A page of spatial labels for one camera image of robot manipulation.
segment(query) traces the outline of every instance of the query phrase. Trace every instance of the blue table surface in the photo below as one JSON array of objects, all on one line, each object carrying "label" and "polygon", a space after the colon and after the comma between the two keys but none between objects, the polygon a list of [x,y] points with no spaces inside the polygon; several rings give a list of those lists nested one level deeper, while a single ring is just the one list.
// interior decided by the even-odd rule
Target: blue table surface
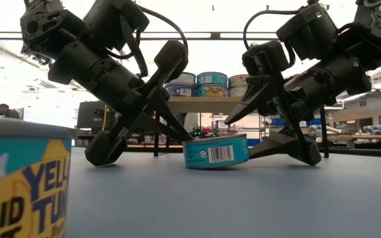
[{"label": "blue table surface", "polygon": [[197,171],[151,153],[95,168],[73,148],[70,173],[65,237],[381,237],[381,157]]}]

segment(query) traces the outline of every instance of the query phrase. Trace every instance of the wall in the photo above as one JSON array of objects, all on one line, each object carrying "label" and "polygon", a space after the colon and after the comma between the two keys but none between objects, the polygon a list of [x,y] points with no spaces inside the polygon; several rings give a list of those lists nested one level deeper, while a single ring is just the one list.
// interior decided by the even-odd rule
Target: wall
[{"label": "wall", "polygon": [[357,101],[355,104],[346,104],[344,110],[332,112],[334,122],[372,118],[373,124],[378,125],[381,116],[381,98],[367,98],[366,101],[367,106],[360,107]]}]

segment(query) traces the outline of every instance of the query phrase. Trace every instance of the desk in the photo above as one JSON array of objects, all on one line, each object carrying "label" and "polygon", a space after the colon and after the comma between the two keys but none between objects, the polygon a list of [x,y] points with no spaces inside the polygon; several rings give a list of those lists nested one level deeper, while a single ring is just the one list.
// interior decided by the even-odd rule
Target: desk
[{"label": "desk", "polygon": [[381,237],[381,158],[286,155],[217,171],[182,154],[95,168],[73,148],[65,237]]}]

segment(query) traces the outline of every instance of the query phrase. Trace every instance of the stacked cans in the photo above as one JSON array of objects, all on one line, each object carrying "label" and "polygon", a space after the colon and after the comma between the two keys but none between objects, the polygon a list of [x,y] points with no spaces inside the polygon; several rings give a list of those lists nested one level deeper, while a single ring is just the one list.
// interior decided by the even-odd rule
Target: stacked cans
[{"label": "stacked cans", "polygon": [[195,79],[195,74],[183,72],[177,79],[166,83],[165,89],[170,96],[191,97],[195,94]]},{"label": "stacked cans", "polygon": [[198,74],[196,95],[198,97],[228,97],[228,76],[218,72]]},{"label": "stacked cans", "polygon": [[236,75],[229,78],[229,96],[243,97],[248,89],[246,79],[249,75]]}]

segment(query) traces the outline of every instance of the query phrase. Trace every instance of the ceiling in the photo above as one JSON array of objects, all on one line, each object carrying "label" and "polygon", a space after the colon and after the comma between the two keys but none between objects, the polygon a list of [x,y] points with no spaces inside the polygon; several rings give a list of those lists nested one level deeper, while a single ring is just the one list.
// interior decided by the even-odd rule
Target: ceiling
[{"label": "ceiling", "polygon": [[[88,10],[92,7],[94,0],[64,0],[63,5],[78,17],[83,18]],[[184,32],[241,32],[245,23],[250,16],[258,11],[266,9],[272,10],[293,10],[298,9],[302,5],[306,5],[306,0],[241,0],[239,4],[236,1],[225,0],[193,0],[193,1],[178,1],[178,0],[137,0],[139,5],[149,8],[153,11],[165,15],[173,22],[178,24]],[[352,22],[356,5],[355,1],[348,0],[321,0],[325,5],[329,5],[329,14],[335,21],[335,24],[340,27],[345,23]],[[7,1],[0,0],[0,32],[20,32],[19,19],[24,14],[25,8],[21,0]],[[253,32],[274,32],[289,16],[265,15],[257,18],[251,24],[249,31]],[[163,32],[174,31],[168,24],[149,16],[151,24],[147,27],[147,32]],[[152,74],[157,69],[153,62],[154,57],[163,47],[165,40],[160,41],[142,41],[140,47],[145,56],[149,67],[149,73]],[[40,80],[47,81],[47,68],[39,66],[31,59],[25,59],[20,54],[22,42],[20,40],[0,40],[0,50],[4,54],[20,58],[22,65],[25,64],[28,68],[34,67],[43,73],[39,76]],[[189,42],[189,65],[186,71],[191,73],[201,73],[203,71],[220,71],[229,76],[245,73],[245,68],[241,64],[241,55],[245,51],[245,46],[242,41],[222,40],[209,41],[199,40]],[[309,68],[316,61],[297,60],[294,67],[284,72],[285,76],[291,76],[302,72]],[[124,65],[133,73],[138,73],[138,67],[134,59],[125,62]],[[11,68],[17,68],[18,65],[13,64]],[[17,87],[16,95],[21,95],[27,91],[27,86],[30,80],[22,80],[29,78],[29,73],[26,68],[22,68],[20,72],[13,74],[4,74],[0,76],[0,94],[6,94],[10,88],[13,92],[13,85]],[[73,95],[74,91],[64,91],[64,94]],[[23,102],[27,103],[29,95]]]}]

